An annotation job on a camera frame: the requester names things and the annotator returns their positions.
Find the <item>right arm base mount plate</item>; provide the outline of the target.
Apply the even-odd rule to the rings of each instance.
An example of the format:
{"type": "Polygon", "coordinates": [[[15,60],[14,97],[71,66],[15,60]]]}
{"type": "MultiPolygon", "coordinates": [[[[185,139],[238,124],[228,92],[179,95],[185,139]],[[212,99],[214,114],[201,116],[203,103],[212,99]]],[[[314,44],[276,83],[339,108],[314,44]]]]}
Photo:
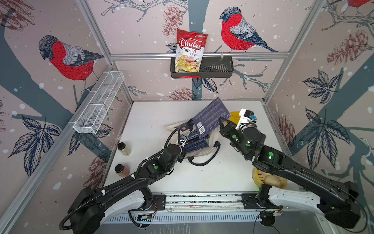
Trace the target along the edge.
{"type": "Polygon", "coordinates": [[[283,208],[283,206],[277,206],[271,203],[269,199],[257,198],[257,194],[255,193],[241,194],[241,198],[245,210],[280,210],[283,208]]]}

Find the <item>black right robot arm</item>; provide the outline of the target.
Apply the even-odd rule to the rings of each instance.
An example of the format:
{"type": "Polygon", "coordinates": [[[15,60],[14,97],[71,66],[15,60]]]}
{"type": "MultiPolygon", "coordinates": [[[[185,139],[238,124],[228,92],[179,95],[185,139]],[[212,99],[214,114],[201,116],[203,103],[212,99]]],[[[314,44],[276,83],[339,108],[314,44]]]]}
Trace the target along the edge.
{"type": "Polygon", "coordinates": [[[240,129],[235,123],[219,118],[220,134],[230,140],[231,146],[245,160],[262,172],[293,181],[320,198],[316,204],[331,223],[345,229],[354,228],[365,211],[359,204],[358,186],[351,181],[338,182],[326,178],[287,157],[281,151],[264,144],[266,136],[256,127],[245,125],[240,129]]]}

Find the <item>yellow paperback book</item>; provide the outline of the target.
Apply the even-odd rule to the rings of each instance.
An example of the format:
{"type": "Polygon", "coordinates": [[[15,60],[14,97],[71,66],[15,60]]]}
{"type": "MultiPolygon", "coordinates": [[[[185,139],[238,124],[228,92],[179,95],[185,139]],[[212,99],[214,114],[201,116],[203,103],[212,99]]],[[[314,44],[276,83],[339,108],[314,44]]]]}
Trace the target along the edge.
{"type": "Polygon", "coordinates": [[[235,123],[236,125],[238,125],[239,121],[240,121],[240,112],[237,111],[237,112],[230,112],[231,116],[229,117],[229,120],[233,123],[235,123]]]}

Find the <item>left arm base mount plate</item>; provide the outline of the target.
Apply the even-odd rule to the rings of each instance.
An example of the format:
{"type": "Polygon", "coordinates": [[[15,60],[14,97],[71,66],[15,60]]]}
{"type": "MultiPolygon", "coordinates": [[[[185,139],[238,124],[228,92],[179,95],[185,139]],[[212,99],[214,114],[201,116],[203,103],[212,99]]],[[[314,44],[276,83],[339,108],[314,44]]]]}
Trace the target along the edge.
{"type": "Polygon", "coordinates": [[[166,195],[154,195],[151,202],[145,201],[140,208],[132,211],[164,211],[166,207],[166,195]]]}

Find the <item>cream canvas tote bag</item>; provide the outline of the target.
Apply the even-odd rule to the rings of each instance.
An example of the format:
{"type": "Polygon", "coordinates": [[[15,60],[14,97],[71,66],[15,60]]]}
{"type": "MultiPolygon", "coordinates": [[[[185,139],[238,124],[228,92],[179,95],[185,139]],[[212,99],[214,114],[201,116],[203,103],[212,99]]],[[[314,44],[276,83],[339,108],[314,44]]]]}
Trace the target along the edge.
{"type": "Polygon", "coordinates": [[[221,148],[221,135],[218,127],[215,127],[206,135],[200,136],[202,130],[195,126],[193,119],[166,126],[168,133],[173,132],[175,129],[180,130],[181,142],[184,144],[186,151],[186,159],[193,166],[204,167],[217,156],[221,148]],[[205,162],[195,161],[197,157],[202,156],[210,156],[210,158],[205,162]]]}

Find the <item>dark navy grid-cover book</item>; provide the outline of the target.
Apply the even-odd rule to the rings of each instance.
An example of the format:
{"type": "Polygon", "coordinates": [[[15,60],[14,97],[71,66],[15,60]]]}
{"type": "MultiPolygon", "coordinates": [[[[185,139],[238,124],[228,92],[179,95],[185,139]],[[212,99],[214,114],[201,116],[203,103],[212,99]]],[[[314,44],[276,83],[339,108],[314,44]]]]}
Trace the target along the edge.
{"type": "Polygon", "coordinates": [[[192,120],[199,133],[199,138],[202,139],[219,126],[219,118],[229,119],[230,117],[230,112],[221,99],[217,97],[192,120]]]}

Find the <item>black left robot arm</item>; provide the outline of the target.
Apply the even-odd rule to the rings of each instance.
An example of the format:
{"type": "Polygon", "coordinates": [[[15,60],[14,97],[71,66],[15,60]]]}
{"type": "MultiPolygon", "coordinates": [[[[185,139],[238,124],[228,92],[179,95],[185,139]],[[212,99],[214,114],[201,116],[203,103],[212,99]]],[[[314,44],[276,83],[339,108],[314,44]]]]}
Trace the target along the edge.
{"type": "Polygon", "coordinates": [[[181,134],[179,129],[175,129],[163,149],[141,161],[134,173],[102,188],[82,189],[60,222],[59,229],[72,230],[75,234],[93,234],[105,218],[115,216],[121,211],[149,208],[153,201],[149,185],[169,175],[175,164],[183,161],[186,156],[185,142],[186,136],[181,134]],[[140,193],[140,204],[119,209],[114,207],[134,192],[140,193]]]}

